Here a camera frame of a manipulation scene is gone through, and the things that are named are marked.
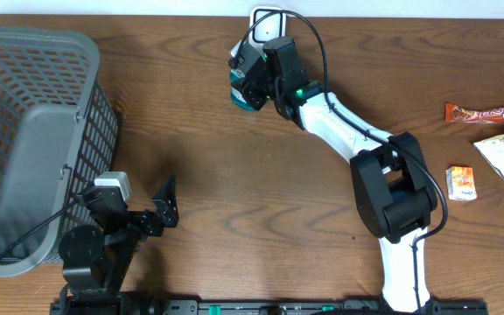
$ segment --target red candy wrapper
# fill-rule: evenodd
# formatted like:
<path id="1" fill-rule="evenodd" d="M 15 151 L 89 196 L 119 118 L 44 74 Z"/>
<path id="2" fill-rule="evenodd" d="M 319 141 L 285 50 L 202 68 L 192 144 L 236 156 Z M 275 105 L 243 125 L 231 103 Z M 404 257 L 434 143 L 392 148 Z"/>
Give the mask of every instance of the red candy wrapper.
<path id="1" fill-rule="evenodd" d="M 447 123 L 504 123 L 504 107 L 478 111 L 446 103 L 444 120 Z"/>

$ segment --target white plastic part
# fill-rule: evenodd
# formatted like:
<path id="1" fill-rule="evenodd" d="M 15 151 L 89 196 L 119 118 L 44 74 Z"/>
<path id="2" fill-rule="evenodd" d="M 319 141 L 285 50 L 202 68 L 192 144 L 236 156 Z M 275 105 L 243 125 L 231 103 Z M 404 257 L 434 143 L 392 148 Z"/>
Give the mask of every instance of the white plastic part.
<path id="1" fill-rule="evenodd" d="M 123 201 L 128 201 L 131 197 L 131 186 L 128 174 L 123 171 L 105 171 L 94 179 L 95 186 L 114 186 L 120 188 Z"/>
<path id="2" fill-rule="evenodd" d="M 385 238 L 379 239 L 384 267 L 382 295 L 394 311 L 414 312 L 417 310 L 411 244 L 416 237 L 425 233 L 427 233 L 427 227 L 418 228 L 404 235 L 397 244 L 392 244 Z M 417 243 L 417 277 L 421 306 L 431 298 L 425 285 L 424 243 L 425 240 Z"/>
<path id="3" fill-rule="evenodd" d="M 270 6 L 257 6 L 252 9 L 250 13 L 250 26 L 252 26 L 258 19 L 273 10 L 281 10 L 278 7 Z M 285 36 L 285 26 L 287 24 L 287 15 L 280 13 L 274 14 L 271 17 L 264 19 L 253 31 L 248 35 L 248 42 L 260 53 L 263 53 L 263 43 Z"/>
<path id="4" fill-rule="evenodd" d="M 351 110 L 343 106 L 334 93 L 329 93 L 328 96 L 330 101 L 335 104 L 334 111 L 339 111 L 340 114 L 364 130 L 370 130 L 371 135 L 386 142 L 388 137 L 392 136 L 390 133 L 379 130 L 360 119 Z M 330 111 L 324 94 L 311 97 L 299 110 L 304 128 L 330 144 L 348 163 L 359 151 L 370 151 L 380 146 L 379 143 L 365 138 L 359 131 L 344 123 L 335 113 Z"/>

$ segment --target wire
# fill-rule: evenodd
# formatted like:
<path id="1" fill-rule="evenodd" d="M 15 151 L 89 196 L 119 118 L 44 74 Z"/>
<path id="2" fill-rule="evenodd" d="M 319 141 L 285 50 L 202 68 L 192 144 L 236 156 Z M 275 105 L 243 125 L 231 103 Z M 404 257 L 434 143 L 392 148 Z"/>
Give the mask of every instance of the wire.
<path id="1" fill-rule="evenodd" d="M 29 238 L 31 235 L 35 234 L 38 232 L 41 228 L 47 226 L 50 224 L 50 222 L 56 220 L 59 218 L 62 214 L 64 214 L 67 210 L 71 209 L 73 206 L 75 206 L 77 203 L 79 203 L 78 199 L 75 199 L 74 201 L 70 202 L 61 210 L 59 210 L 57 213 L 54 213 L 51 217 L 48 219 L 42 221 L 40 224 L 38 224 L 36 227 L 33 227 L 30 231 L 26 232 L 23 234 L 23 236 L 19 237 L 16 241 L 14 241 L 11 245 L 9 245 L 3 252 L 0 254 L 0 262 L 21 242 Z"/>
<path id="2" fill-rule="evenodd" d="M 419 281 L 418 281 L 418 274 L 417 274 L 417 243 L 423 239 L 426 239 L 430 236 L 433 236 L 440 232 L 446 224 L 446 221 L 448 219 L 448 206 L 446 204 L 446 198 L 445 194 L 443 193 L 443 190 L 441 187 L 438 185 L 437 181 L 433 178 L 433 176 L 427 171 L 426 167 L 419 161 L 416 157 L 414 157 L 411 153 L 407 152 L 406 150 L 399 148 L 391 143 L 388 143 L 384 140 L 381 140 L 380 138 L 371 135 L 370 130 L 365 130 L 362 127 L 358 126 L 351 120 L 349 120 L 347 117 L 343 116 L 339 111 L 334 110 L 335 104 L 333 104 L 330 101 L 330 96 L 329 96 L 329 83 L 328 83 L 328 61 L 326 57 L 326 49 L 324 48 L 324 43 L 322 43 L 322 38 L 320 37 L 318 31 L 316 31 L 316 28 L 312 23 L 306 19 L 306 17 L 303 17 L 302 15 L 291 11 L 291 10 L 273 10 L 270 13 L 264 15 L 263 17 L 259 18 L 244 34 L 244 37 L 242 38 L 242 41 L 238 47 L 238 50 L 236 51 L 235 57 L 238 58 L 241 54 L 241 49 L 244 44 L 244 41 L 246 40 L 247 36 L 256 28 L 264 19 L 275 15 L 275 14 L 289 14 L 294 17 L 299 18 L 303 22 L 305 22 L 312 30 L 314 33 L 314 36 L 316 36 L 316 40 L 318 41 L 318 44 L 320 45 L 320 51 L 322 52 L 322 62 L 323 62 L 323 67 L 324 67 L 324 98 L 325 102 L 328 104 L 328 108 L 330 111 L 332 111 L 339 119 L 341 119 L 344 123 L 347 123 L 348 125 L 352 126 L 355 130 L 359 131 L 363 136 L 377 142 L 378 144 L 381 144 L 382 146 L 386 147 L 389 150 L 395 151 L 398 155 L 403 156 L 404 158 L 408 159 L 413 165 L 423 173 L 423 175 L 431 182 L 433 185 L 433 188 L 435 188 L 435 191 L 437 192 L 438 198 L 441 202 L 441 206 L 443 208 L 443 218 L 441 219 L 440 223 L 438 224 L 437 227 L 435 227 L 433 230 L 430 232 L 427 232 L 425 234 L 419 235 L 416 237 L 412 244 L 411 244 L 411 249 L 413 252 L 413 266 L 414 266 L 414 280 L 415 280 L 415 286 L 414 286 L 414 291 L 416 292 L 416 302 L 417 302 L 417 312 L 421 310 L 421 301 L 419 300 Z"/>

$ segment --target wooden table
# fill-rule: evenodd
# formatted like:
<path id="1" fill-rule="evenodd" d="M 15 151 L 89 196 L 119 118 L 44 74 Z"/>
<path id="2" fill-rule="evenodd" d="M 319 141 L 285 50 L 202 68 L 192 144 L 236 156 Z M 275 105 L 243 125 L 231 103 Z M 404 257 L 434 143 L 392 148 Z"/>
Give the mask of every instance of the wooden table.
<path id="1" fill-rule="evenodd" d="M 437 298 L 480 298 L 504 314 L 504 181 L 472 147 L 504 126 L 444 122 L 447 101 L 504 105 L 504 21 L 312 22 L 346 106 L 377 127 L 413 133 L 444 190 L 445 169 L 474 168 L 479 198 L 451 201 L 445 230 L 425 244 L 427 285 Z M 355 209 L 347 163 L 273 105 L 249 113 L 230 101 L 228 52 L 247 18 L 0 16 L 0 25 L 76 30 L 98 44 L 101 82 L 124 118 L 114 169 L 129 174 L 131 209 L 151 208 L 166 176 L 178 177 L 180 223 L 141 247 L 125 290 L 203 299 L 380 294 L 378 241 Z M 320 79 L 315 38 L 296 19 L 287 32 Z M 64 283 L 59 265 L 0 278 L 0 313 L 47 313 Z"/>

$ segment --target teal object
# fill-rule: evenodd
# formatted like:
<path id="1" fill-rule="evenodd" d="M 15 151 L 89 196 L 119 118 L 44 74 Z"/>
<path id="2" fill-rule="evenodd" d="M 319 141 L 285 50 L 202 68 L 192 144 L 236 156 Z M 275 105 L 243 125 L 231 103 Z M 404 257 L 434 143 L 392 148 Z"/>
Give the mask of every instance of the teal object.
<path id="1" fill-rule="evenodd" d="M 209 306 L 209 315 L 221 315 L 221 307 L 218 305 Z"/>
<path id="2" fill-rule="evenodd" d="M 238 74 L 235 73 L 234 70 L 231 70 L 229 77 L 230 77 L 231 82 L 234 82 L 234 81 L 237 81 L 240 79 L 240 77 L 238 76 Z M 236 91 L 235 89 L 231 90 L 231 101 L 233 101 L 234 105 L 240 107 L 241 109 L 247 110 L 247 111 L 255 111 L 248 103 L 246 103 L 246 101 L 244 101 L 242 99 L 242 97 L 240 95 L 237 96 L 235 94 L 235 92 L 238 93 L 238 91 Z"/>

